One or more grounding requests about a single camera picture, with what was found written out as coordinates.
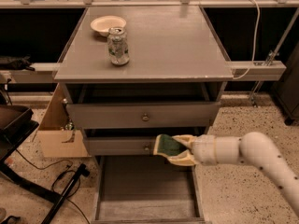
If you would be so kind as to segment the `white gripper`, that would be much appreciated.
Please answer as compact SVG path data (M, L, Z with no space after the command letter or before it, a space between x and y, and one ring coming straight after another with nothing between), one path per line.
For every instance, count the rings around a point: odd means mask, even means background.
M201 135L195 137L190 134L175 135L174 139L189 150L185 150L177 156L168 157L168 161L177 166L194 166L197 163L203 165L216 165L215 136Z

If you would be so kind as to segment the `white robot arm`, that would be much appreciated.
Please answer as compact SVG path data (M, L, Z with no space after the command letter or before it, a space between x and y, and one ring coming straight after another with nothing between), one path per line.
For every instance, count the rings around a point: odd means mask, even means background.
M299 216L299 177L290 168L274 142L265 134L242 137L177 135L165 138L169 161L175 165L247 164L267 176Z

